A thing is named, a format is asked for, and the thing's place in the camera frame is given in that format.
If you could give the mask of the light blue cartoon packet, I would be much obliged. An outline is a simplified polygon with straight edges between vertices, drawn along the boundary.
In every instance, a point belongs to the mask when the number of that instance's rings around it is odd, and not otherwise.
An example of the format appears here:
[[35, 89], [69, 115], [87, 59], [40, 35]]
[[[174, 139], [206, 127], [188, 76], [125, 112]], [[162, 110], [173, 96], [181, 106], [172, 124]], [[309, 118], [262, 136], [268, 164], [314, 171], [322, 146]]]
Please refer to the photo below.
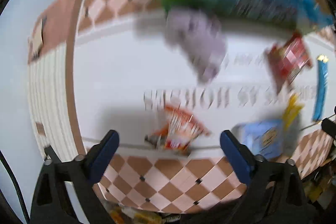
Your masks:
[[262, 155], [267, 160], [282, 154], [283, 125], [280, 119], [239, 124], [233, 134], [240, 143], [246, 145], [254, 155]]

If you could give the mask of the yellow snack packet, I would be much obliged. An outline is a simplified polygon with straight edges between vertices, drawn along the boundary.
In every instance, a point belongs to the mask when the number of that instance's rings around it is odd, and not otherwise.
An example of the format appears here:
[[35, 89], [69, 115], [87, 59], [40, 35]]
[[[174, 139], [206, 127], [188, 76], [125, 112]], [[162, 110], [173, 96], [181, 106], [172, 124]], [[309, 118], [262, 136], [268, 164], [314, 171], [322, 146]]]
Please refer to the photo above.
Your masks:
[[293, 93], [289, 97], [288, 104], [282, 115], [282, 122], [283, 122], [283, 127], [285, 131], [287, 131], [290, 128], [295, 118], [297, 118], [300, 115], [301, 110], [303, 108], [304, 108], [304, 104], [300, 103], [298, 100], [298, 95], [296, 93]]

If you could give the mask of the checkered table mat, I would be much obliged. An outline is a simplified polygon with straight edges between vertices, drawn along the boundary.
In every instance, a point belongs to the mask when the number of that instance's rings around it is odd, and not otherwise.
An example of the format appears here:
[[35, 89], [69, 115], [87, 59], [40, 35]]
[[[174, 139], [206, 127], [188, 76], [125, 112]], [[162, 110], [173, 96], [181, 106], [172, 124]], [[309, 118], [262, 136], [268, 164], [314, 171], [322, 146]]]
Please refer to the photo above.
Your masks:
[[[98, 195], [137, 209], [192, 213], [244, 193], [220, 148], [221, 132], [282, 120], [296, 93], [304, 108], [283, 127], [282, 154], [271, 160], [293, 159], [301, 177], [323, 164], [332, 139], [314, 113], [325, 91], [321, 116], [333, 117], [333, 24], [303, 34], [204, 11], [220, 20], [227, 54], [217, 77], [201, 83], [181, 47], [167, 42], [168, 12], [161, 0], [56, 0], [40, 14], [29, 38], [28, 101], [41, 151], [50, 145], [70, 161], [115, 130], [119, 147], [95, 184]], [[276, 94], [265, 51], [294, 32], [302, 34], [313, 67]], [[144, 141], [163, 127], [166, 104], [193, 113], [211, 132], [190, 144], [189, 156]]]

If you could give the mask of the lilac towel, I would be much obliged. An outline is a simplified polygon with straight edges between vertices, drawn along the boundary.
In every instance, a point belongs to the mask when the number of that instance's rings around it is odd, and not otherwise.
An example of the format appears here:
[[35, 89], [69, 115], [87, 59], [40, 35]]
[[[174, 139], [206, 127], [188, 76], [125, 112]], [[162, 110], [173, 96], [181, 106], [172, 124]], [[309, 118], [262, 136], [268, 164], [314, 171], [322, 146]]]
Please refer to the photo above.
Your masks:
[[180, 46], [185, 52], [199, 82], [209, 83], [217, 77], [227, 44], [216, 16], [202, 10], [172, 8], [166, 16], [165, 36], [168, 43]]

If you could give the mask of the orange red snack packet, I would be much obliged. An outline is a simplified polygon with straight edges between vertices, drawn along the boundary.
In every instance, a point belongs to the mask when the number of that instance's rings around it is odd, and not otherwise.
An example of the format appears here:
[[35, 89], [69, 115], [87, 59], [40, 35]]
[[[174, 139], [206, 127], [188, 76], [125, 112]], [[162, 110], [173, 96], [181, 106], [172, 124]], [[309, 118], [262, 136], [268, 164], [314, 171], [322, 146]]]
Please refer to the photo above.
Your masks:
[[166, 104], [161, 113], [165, 120], [163, 127], [144, 138], [157, 150], [189, 156], [190, 144], [196, 138], [211, 135], [210, 130], [193, 113], [180, 106]]

